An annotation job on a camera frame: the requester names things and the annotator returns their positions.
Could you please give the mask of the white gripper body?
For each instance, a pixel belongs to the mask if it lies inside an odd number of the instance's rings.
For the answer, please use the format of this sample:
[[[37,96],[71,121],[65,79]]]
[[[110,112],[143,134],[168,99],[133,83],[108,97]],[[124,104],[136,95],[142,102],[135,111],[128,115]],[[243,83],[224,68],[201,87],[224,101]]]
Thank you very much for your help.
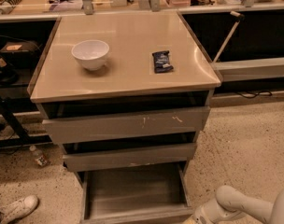
[[[205,203],[198,206],[192,214],[192,220],[195,224],[215,224],[216,205],[214,203]]]

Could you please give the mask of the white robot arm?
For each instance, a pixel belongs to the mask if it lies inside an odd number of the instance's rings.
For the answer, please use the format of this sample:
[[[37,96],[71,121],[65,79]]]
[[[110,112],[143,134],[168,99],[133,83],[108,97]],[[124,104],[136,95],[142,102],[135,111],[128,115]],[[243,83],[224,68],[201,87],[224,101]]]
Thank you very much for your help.
[[[217,188],[215,196],[198,206],[182,224],[218,224],[249,215],[262,224],[284,224],[284,189],[274,203],[249,197],[231,186]]]

